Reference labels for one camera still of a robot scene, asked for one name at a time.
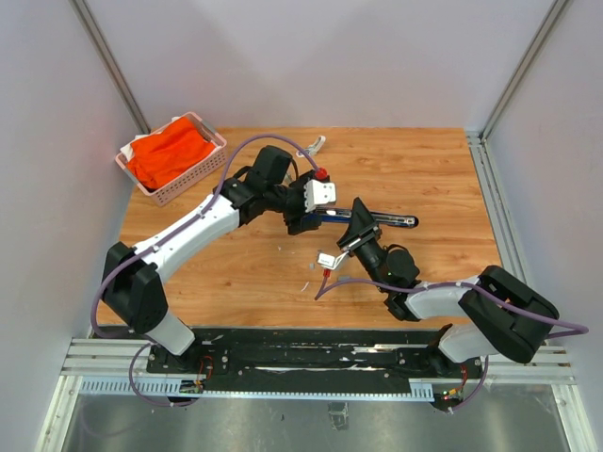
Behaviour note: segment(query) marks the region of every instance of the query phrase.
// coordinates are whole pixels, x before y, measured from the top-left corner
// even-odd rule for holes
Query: wall
[[[147,120],[478,129],[551,0],[89,0]]]
[[[0,437],[31,451],[131,189],[136,131],[69,3],[0,4]]]
[[[591,424],[603,446],[603,3],[567,10],[490,140],[530,280],[562,317]]]

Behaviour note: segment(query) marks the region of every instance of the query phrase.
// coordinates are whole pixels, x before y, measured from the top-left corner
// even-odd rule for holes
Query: wooden tabletop
[[[461,129],[280,128],[220,129],[232,150],[243,139],[273,132],[308,146],[318,135],[327,142],[318,164],[331,174],[337,206],[351,207],[359,196],[368,209],[419,217],[412,230],[382,226],[382,245],[399,243],[414,256],[423,281],[441,282],[475,275],[498,254],[473,162]],[[242,151],[229,174],[250,165],[266,144]],[[301,172],[309,169],[297,158]],[[164,207],[135,189],[120,240],[133,245],[162,231],[195,208],[216,185],[219,171]],[[210,244],[165,284],[172,310],[189,325],[292,326],[338,328],[436,328],[433,318],[398,322],[375,287],[349,284],[314,300],[322,279],[317,251],[337,254],[335,242],[346,229],[323,224],[319,231],[286,234],[281,215],[266,213]],[[334,272],[365,278],[356,259]],[[105,305],[100,323],[122,323]]]

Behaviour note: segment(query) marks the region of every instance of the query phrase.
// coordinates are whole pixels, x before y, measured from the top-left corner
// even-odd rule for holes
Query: basket
[[[134,183],[139,187],[140,191],[144,193],[145,196],[148,196],[153,201],[155,201],[155,203],[159,206],[167,204],[176,196],[197,184],[205,176],[224,165],[227,160],[226,140],[224,139],[224,137],[218,132],[216,132],[216,130],[211,125],[199,118],[195,113],[189,111],[183,116],[189,118],[191,122],[195,125],[201,136],[207,141],[211,141],[212,143],[214,143],[216,145],[216,149],[214,149],[214,151],[201,162],[190,167],[168,184],[165,184],[164,186],[155,191],[149,191],[143,184],[141,184],[137,180],[134,174],[132,174],[132,172],[130,172],[130,170],[125,166],[127,164],[127,159],[125,158],[125,156],[122,153],[118,153],[115,157],[115,161],[117,162],[117,164],[122,170],[125,171],[125,173],[130,177],[130,179],[134,181]],[[167,126],[168,125],[166,124],[160,129],[155,130],[153,134],[160,133]]]

